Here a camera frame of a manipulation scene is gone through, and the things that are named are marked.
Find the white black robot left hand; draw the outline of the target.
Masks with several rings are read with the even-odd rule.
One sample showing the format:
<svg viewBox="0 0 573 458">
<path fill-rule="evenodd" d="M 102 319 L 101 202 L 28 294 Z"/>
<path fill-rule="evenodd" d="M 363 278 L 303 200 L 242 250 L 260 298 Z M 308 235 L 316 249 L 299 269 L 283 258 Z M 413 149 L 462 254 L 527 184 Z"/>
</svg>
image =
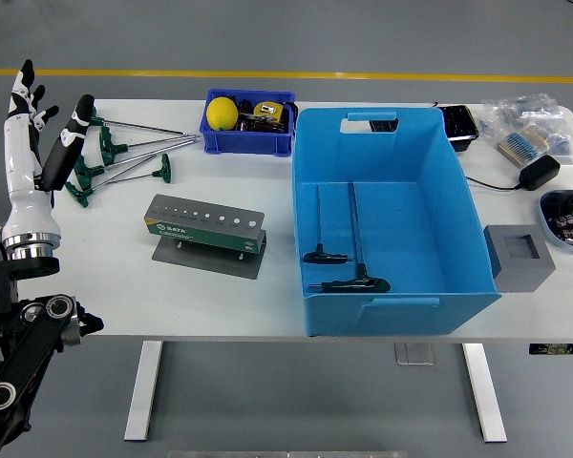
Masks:
<svg viewBox="0 0 573 458">
<path fill-rule="evenodd" d="M 34 87 L 34 66 L 26 60 L 17 73 L 7 118 L 4 122 L 6 179 L 11 213 L 3 239 L 24 239 L 46 235 L 53 243 L 60 239 L 54 220 L 53 192 L 61 190 L 79 158 L 90 126 L 95 99 L 84 94 L 45 161 L 40 159 L 40 132 L 59 108 L 41 111 L 39 101 L 45 87 Z"/>
</svg>

